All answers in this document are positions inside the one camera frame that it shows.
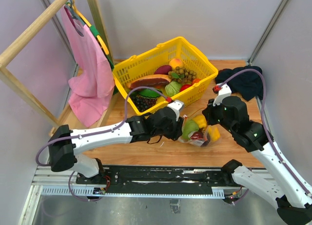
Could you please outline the green cabbage back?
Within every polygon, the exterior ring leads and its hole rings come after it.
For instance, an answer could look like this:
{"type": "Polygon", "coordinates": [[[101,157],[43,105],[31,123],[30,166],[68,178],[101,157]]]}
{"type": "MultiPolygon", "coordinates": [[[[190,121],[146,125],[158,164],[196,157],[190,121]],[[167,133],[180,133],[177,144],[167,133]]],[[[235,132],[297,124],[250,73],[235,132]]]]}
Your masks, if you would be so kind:
{"type": "Polygon", "coordinates": [[[198,130],[199,130],[198,124],[193,120],[188,120],[188,121],[186,121],[186,123],[183,127],[183,130],[182,130],[182,138],[185,140],[188,140],[189,139],[188,135],[191,132],[196,132],[198,130]]]}

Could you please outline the clear zip top bag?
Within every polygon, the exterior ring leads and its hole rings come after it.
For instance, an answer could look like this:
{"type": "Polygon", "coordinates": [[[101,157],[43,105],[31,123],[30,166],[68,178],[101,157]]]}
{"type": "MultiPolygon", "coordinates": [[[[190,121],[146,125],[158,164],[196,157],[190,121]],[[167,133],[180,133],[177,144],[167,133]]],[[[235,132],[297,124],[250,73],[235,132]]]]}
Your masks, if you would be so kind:
{"type": "Polygon", "coordinates": [[[215,144],[221,138],[216,126],[207,124],[202,114],[204,108],[200,108],[189,115],[183,115],[182,135],[178,138],[181,143],[187,143],[198,147],[207,147],[215,144]]]}

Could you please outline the red chili pepper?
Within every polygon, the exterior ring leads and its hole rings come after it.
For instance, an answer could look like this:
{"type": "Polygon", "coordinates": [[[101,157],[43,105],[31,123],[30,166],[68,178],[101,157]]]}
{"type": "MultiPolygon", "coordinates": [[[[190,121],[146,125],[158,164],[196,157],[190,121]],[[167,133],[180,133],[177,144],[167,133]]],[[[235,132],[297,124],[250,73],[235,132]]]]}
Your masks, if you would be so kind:
{"type": "Polygon", "coordinates": [[[203,133],[202,133],[202,132],[199,132],[199,131],[197,131],[197,132],[191,132],[191,133],[189,134],[189,138],[190,138],[191,140],[203,139],[203,133]]]}

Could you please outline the orange fruit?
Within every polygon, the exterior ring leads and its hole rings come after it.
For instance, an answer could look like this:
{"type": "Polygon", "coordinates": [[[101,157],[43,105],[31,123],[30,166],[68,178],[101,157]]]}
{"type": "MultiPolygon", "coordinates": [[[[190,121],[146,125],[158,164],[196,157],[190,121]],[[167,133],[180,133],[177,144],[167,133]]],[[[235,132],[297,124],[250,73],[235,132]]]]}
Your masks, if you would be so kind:
{"type": "Polygon", "coordinates": [[[196,78],[196,79],[194,79],[194,80],[192,81],[192,84],[196,84],[196,83],[198,83],[198,82],[200,82],[200,81],[201,81],[201,79],[196,78]]]}

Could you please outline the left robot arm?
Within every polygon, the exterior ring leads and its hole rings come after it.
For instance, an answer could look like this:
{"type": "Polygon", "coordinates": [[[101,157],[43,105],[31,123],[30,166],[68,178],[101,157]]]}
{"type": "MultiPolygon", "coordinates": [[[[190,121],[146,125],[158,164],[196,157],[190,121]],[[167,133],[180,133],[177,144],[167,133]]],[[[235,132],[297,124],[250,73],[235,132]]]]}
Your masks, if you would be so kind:
{"type": "Polygon", "coordinates": [[[85,151],[120,143],[149,143],[153,137],[176,141],[182,135],[183,105],[173,102],[151,115],[132,116],[124,122],[93,129],[60,126],[49,141],[50,167],[53,172],[76,171],[98,184],[104,179],[101,163],[83,155],[85,151]]]}

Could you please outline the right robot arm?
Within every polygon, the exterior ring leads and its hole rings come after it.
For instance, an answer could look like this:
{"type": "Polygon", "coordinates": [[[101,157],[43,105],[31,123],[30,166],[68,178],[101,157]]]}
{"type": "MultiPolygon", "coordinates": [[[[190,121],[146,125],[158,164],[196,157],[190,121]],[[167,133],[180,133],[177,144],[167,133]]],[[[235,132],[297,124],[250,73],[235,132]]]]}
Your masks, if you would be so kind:
{"type": "Polygon", "coordinates": [[[221,181],[240,184],[266,200],[288,225],[312,221],[312,186],[283,155],[266,127],[249,119],[246,104],[237,96],[225,97],[220,104],[208,101],[202,111],[209,125],[219,124],[234,141],[257,158],[274,179],[271,183],[254,174],[237,160],[226,163],[221,181]]]}

